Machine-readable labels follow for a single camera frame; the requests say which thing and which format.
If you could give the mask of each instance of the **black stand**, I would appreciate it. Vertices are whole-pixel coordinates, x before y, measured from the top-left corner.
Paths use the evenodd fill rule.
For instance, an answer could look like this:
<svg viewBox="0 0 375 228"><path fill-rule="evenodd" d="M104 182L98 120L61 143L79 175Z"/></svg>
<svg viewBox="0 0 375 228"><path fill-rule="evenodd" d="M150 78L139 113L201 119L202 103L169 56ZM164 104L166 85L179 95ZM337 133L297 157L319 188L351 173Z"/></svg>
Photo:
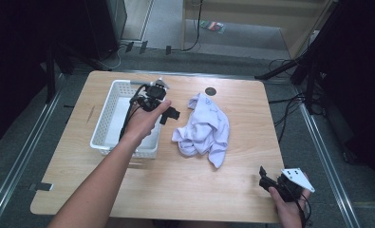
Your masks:
<svg viewBox="0 0 375 228"><path fill-rule="evenodd" d="M46 60L46 69L47 69L47 98L46 104L50 103L54 94L56 93L56 82L55 82L55 73L54 73L54 61L59 66L60 70L63 73L72 74L74 66L71 64L71 61L67 57L72 55L87 65L91 66L95 70L103 70L102 66L96 64L90 59L84 57L82 54L78 53L75 49L63 45L63 44L53 44L47 49L47 60Z"/></svg>
<svg viewBox="0 0 375 228"><path fill-rule="evenodd" d="M339 1L331 16L328 18L322 29L320 30L317 37L309 45L308 49L298 58L289 61L287 64L276 68L275 70L268 72L260 76L254 76L258 80L269 80L273 76L276 76L292 67L297 67L291 75L291 82L294 85L300 85L308 75L308 85L305 96L305 105L310 114L313 114L311 110L312 95L314 88L314 80L319 74L319 54L320 48L322 48L327 40L329 33L334 28L335 22L342 15L344 10L343 1Z"/></svg>

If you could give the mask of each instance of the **fingers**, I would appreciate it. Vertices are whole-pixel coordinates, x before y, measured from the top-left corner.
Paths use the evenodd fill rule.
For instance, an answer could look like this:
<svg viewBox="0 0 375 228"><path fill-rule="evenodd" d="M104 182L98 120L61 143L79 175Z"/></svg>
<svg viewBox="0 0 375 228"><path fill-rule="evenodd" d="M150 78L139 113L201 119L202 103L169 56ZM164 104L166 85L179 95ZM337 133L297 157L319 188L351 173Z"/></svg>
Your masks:
<svg viewBox="0 0 375 228"><path fill-rule="evenodd" d="M153 112L155 112L157 116L160 116L164 111L167 110L167 108L169 108L171 104L172 102L170 100L165 100L157 108L155 108Z"/></svg>
<svg viewBox="0 0 375 228"><path fill-rule="evenodd" d="M305 175L305 177L306 177L307 179L309 179L309 176L308 176L306 173L303 173L303 174ZM310 192L309 189L306 189L306 188L303 189L302 195L303 195L306 199L308 199L308 198L310 197L310 194L311 194L311 192Z"/></svg>
<svg viewBox="0 0 375 228"><path fill-rule="evenodd" d="M309 189L306 189L306 188L303 189L302 196L300 197L300 200L299 200L300 206L302 207L303 210L305 209L306 200L309 199L310 194L311 192L309 191Z"/></svg>
<svg viewBox="0 0 375 228"><path fill-rule="evenodd" d="M285 203L284 200L281 198L281 195L279 195L278 191L276 191L274 187L269 187L268 191L270 191L271 197L275 202L276 207L283 205Z"/></svg>

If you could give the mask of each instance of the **white plastic basket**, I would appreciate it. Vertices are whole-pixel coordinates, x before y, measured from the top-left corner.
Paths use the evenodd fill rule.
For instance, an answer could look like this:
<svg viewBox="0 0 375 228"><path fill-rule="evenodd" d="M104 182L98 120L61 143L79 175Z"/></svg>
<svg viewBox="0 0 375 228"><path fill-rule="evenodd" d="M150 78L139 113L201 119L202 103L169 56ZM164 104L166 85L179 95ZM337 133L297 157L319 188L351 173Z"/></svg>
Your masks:
<svg viewBox="0 0 375 228"><path fill-rule="evenodd" d="M104 102L101 116L93 132L90 146L107 155L119 142L120 132L124 124L125 115L130 106L130 98L142 84L153 83L135 82L130 80L115 80L110 87ZM157 156L160 124L159 119L151 134L142 140L142 143L133 154L133 158L154 159Z"/></svg>

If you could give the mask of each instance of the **light blue cloth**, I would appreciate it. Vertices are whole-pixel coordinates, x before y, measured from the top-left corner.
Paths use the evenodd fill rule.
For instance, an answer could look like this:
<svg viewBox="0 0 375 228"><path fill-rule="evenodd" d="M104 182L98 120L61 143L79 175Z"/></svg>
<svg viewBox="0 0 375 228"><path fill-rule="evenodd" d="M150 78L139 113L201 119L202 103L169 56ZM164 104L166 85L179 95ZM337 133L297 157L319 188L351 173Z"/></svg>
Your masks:
<svg viewBox="0 0 375 228"><path fill-rule="evenodd" d="M188 123L173 131L172 141L186 156L209 152L208 159L219 168L228 148L228 117L203 93L190 99L188 107L194 109Z"/></svg>

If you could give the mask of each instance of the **black pole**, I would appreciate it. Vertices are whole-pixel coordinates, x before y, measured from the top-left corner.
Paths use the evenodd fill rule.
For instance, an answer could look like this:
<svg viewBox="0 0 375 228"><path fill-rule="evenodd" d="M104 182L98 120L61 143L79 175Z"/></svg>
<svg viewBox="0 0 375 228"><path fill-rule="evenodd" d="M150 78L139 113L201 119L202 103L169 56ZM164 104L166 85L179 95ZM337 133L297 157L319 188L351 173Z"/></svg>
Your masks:
<svg viewBox="0 0 375 228"><path fill-rule="evenodd" d="M47 48L47 60L46 60L46 72L47 72L47 98L46 104L50 103L54 94L56 93L56 79L54 74L54 58L51 50L51 46Z"/></svg>
<svg viewBox="0 0 375 228"><path fill-rule="evenodd" d="M64 45L64 44L59 44L60 47L65 51L67 52L68 54L78 58L79 60L83 61L84 63L86 63L87 65L89 65L90 67L94 68L95 70L103 70L103 67L98 65L97 63L93 62L92 60L84 57L82 54L78 53L78 51L76 51L75 49L73 49L72 47L69 47L67 45Z"/></svg>
<svg viewBox="0 0 375 228"><path fill-rule="evenodd" d="M313 61L311 63L311 68L309 71L308 84L307 84L307 89L305 93L305 106L310 115L314 114L311 108L312 102L313 102L312 96L313 96L313 91L314 91L314 79L317 77L317 74L319 73L320 73L320 69L318 67L317 61Z"/></svg>
<svg viewBox="0 0 375 228"><path fill-rule="evenodd" d="M344 10L344 4L346 1L339 1L337 5L335 6L334 11L331 13L329 18L327 19L326 23L323 25L323 27L320 29L320 32L314 39L314 41L309 45L308 49L299 57L296 59L288 62L287 64L280 66L276 69L274 69L271 72L268 72L263 75L254 76L255 79L258 80L269 80L273 76L276 76L292 67L300 66L300 67L306 67L308 64L312 63L312 60L316 54L318 54L319 48L325 43L325 40L327 39L327 36L335 26L335 22L339 19L339 17L342 14L342 11ZM295 80L296 84L300 84L301 81L297 81L297 78Z"/></svg>

